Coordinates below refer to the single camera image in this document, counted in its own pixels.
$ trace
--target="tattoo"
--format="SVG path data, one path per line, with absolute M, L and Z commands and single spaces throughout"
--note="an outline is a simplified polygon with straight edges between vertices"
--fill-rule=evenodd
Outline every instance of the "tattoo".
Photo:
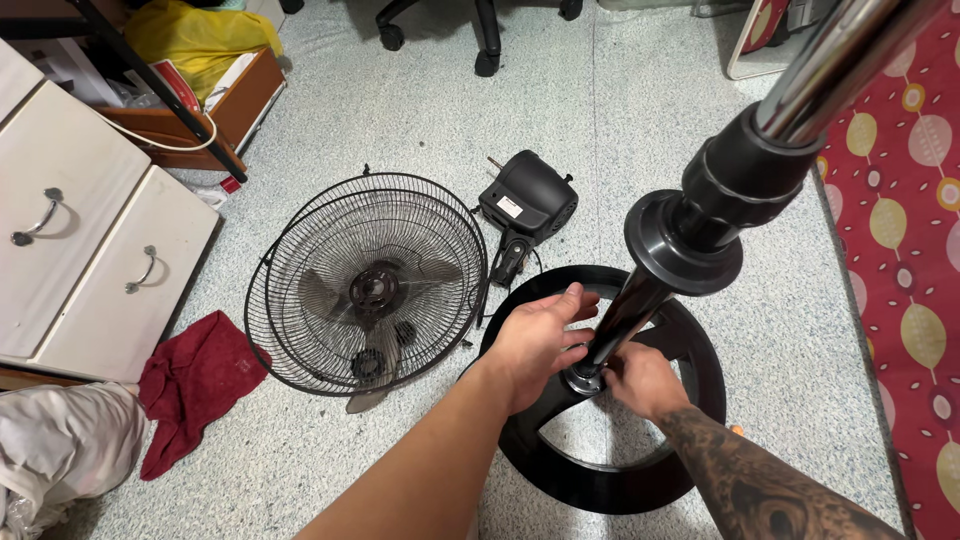
M 665 415 L 660 430 L 724 538 L 903 538 L 698 408 Z

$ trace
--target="drawer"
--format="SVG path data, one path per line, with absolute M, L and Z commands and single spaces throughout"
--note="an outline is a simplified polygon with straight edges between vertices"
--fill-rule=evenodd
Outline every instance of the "drawer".
M 34 355 L 70 290 L 130 198 L 150 159 L 53 83 L 44 83 L 0 130 L 0 355 Z M 30 229 L 62 204 L 33 243 Z
M 40 70 L 0 39 L 0 122 L 41 80 Z
M 204 250 L 218 214 L 159 167 L 110 231 L 31 362 L 95 379 L 137 382 Z M 130 294 L 126 283 L 147 271 Z

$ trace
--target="speckled floor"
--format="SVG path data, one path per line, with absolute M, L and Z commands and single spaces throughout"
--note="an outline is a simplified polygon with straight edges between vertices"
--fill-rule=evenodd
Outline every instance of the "speckled floor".
M 581 199 L 540 250 L 544 268 L 630 269 L 621 232 L 627 208 L 647 191 L 678 187 L 704 139 L 774 82 L 725 79 L 735 29 L 722 18 L 693 18 L 688 8 L 605 12 L 588 1 L 580 18 L 565 22 L 552 3 L 501 6 L 503 67 L 480 79 L 472 74 L 472 2 L 425 0 L 399 17 L 407 42 L 398 53 L 376 40 L 372 18 L 383 3 L 308 1 L 284 23 L 289 86 L 244 156 L 250 182 L 222 207 L 226 223 L 178 331 L 214 309 L 241 325 L 259 255 L 305 201 L 360 174 L 364 163 L 433 179 L 471 204 L 495 173 L 487 155 L 503 161 L 533 149 L 574 176 Z M 203 184 L 223 175 L 177 176 Z M 492 249 L 497 236 L 483 227 Z M 731 423 L 900 528 L 845 277 L 813 183 L 743 242 L 746 262 L 733 286 L 684 300 L 723 363 Z M 494 291 L 492 306 L 502 298 Z M 357 416 L 345 414 L 345 399 L 267 378 L 168 474 L 142 482 L 134 473 L 103 498 L 79 503 L 70 523 L 45 537 L 290 537 L 413 426 L 471 359 L 458 350 Z M 607 462 L 635 457 L 657 436 L 606 398 L 545 431 L 554 440 L 566 435 L 572 454 Z M 648 514 L 591 514 L 543 495 L 502 454 L 479 524 L 485 540 L 719 536 L 695 491 Z

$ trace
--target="white cable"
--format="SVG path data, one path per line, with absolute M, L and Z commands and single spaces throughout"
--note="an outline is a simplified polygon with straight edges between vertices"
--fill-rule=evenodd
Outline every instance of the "white cable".
M 178 151 L 178 152 L 193 152 L 194 150 L 203 150 L 203 148 L 206 148 L 207 146 L 210 145 L 211 142 L 213 142 L 213 139 L 217 138 L 217 124 L 213 121 L 213 118 L 210 118 L 210 115 L 207 114 L 206 111 L 204 111 L 204 116 L 206 116 L 206 119 L 210 121 L 210 125 L 213 126 L 213 133 L 210 134 L 210 140 L 208 140 L 208 141 L 205 142 L 204 144 L 201 144 L 200 146 L 191 146 L 191 147 L 189 147 L 189 148 L 185 148 L 185 147 L 182 147 L 182 146 L 167 146 L 166 144 L 160 144 L 160 143 L 158 143 L 158 142 L 156 142 L 156 141 L 152 141 L 152 140 L 150 140 L 149 138 L 147 138 L 147 137 L 145 137 L 145 136 L 137 135 L 137 134 L 135 134 L 134 132 L 132 132 L 132 131 L 130 131 L 130 130 L 127 130 L 127 129 L 123 128 L 122 126 L 120 126 L 120 125 L 118 125 L 118 124 L 110 121 L 109 118 L 103 116 L 102 114 L 100 114 L 99 112 L 97 112 L 96 110 L 94 110 L 93 108 L 91 108 L 90 110 L 93 110 L 93 113 L 94 113 L 94 114 L 96 114 L 97 116 L 100 116 L 100 118 L 102 118 L 104 122 L 107 122 L 109 125 L 113 126 L 114 129 L 119 130 L 119 131 L 121 131 L 121 132 L 123 132 L 123 133 L 125 133 L 125 134 L 127 134 L 127 135 L 129 135 L 129 136 L 138 138 L 138 139 L 140 139 L 140 140 L 142 140 L 143 142 L 146 142 L 146 143 L 148 143 L 148 144 L 153 144 L 153 145 L 156 146 L 157 148 L 163 148 L 163 149 L 165 149 L 165 150 L 176 150 L 176 151 Z

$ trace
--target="fan guard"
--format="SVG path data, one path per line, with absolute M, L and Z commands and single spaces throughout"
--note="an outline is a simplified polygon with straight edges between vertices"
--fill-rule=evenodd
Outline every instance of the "fan guard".
M 487 272 L 483 234 L 453 193 L 413 175 L 360 176 L 307 203 L 261 258 L 247 337 L 299 390 L 385 390 L 460 342 Z

